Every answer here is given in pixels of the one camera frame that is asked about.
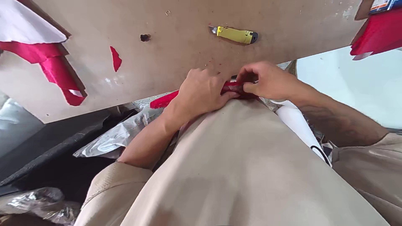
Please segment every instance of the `plywood panel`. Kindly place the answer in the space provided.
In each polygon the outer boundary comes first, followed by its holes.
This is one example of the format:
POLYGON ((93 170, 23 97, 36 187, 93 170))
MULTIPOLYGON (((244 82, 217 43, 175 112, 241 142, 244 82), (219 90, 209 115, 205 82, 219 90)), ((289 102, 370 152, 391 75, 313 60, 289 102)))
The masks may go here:
POLYGON ((364 22, 353 20, 356 0, 34 2, 72 35, 64 43, 67 59, 88 93, 81 106, 69 106, 38 65, 0 56, 0 89, 45 123, 178 89, 192 68, 234 75, 245 63, 344 47, 364 22), (212 35, 208 24, 256 31, 258 41, 235 45, 212 35), (140 34, 151 41, 141 42, 140 34), (110 45, 123 60, 117 73, 110 45))

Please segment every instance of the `hand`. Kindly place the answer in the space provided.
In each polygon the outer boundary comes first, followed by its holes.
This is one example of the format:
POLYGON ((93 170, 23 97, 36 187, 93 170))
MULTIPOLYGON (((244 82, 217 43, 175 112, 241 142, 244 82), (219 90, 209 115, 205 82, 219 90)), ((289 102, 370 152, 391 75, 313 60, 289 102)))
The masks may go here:
POLYGON ((203 113, 222 108, 228 100, 239 97, 235 92, 220 94, 225 81, 222 76, 210 75, 207 69, 191 69, 164 113, 179 120, 178 124, 184 124, 203 113))
POLYGON ((245 92, 273 100, 290 100, 311 88, 270 62, 243 66, 237 76, 237 82, 244 83, 245 92), (258 83, 253 84, 255 76, 258 76, 258 83))

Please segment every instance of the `red fabric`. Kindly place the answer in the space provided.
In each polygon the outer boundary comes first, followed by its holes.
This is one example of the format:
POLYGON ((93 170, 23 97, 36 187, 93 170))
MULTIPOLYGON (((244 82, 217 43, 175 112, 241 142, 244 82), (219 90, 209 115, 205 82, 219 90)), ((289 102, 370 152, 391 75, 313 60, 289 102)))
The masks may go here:
POLYGON ((352 45, 351 55, 382 53, 402 47, 402 8, 371 15, 363 35, 352 45))
POLYGON ((117 53, 115 48, 110 47, 110 50, 112 51, 113 68, 115 69, 115 72, 117 72, 122 63, 122 60, 120 59, 119 54, 117 53))
POLYGON ((78 106, 84 101, 85 97, 76 96, 69 91, 76 90, 80 92, 64 63, 64 54, 57 45, 58 43, 25 44, 15 41, 0 41, 0 49, 13 52, 31 64, 39 63, 47 80, 61 88, 67 103, 72 106, 78 106))
MULTIPOLYGON (((222 87, 221 90, 221 95, 226 93, 226 92, 236 92, 240 94, 240 96, 236 99, 256 99, 258 96, 252 94, 252 93, 247 93, 243 91, 243 85, 238 83, 238 82, 225 82, 224 86, 222 87)), ((169 103, 178 95, 178 90, 174 91, 172 93, 169 93, 163 97, 160 97, 150 103, 150 107, 152 109, 157 109, 161 107, 167 107, 169 103)))

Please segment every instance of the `shirt sleeve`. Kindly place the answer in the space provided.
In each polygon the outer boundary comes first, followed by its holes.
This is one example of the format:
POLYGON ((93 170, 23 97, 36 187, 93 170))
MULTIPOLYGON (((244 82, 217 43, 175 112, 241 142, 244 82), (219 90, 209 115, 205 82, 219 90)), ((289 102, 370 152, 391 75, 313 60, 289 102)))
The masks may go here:
POLYGON ((115 162, 92 180, 75 226, 117 226, 152 171, 115 162))
POLYGON ((333 169, 391 225, 402 225, 402 136, 367 147, 335 148, 333 169))

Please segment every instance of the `yellow utility knife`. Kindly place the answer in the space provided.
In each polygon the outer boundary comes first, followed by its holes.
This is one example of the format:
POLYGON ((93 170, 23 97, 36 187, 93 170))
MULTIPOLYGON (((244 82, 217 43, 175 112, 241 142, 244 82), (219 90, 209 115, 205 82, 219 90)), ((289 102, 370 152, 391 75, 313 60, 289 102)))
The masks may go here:
POLYGON ((211 29, 212 33, 216 34, 217 36, 244 44, 253 44, 255 41, 257 41, 258 38, 258 33, 253 31, 240 31, 233 28, 221 26, 209 26, 209 29, 211 29))

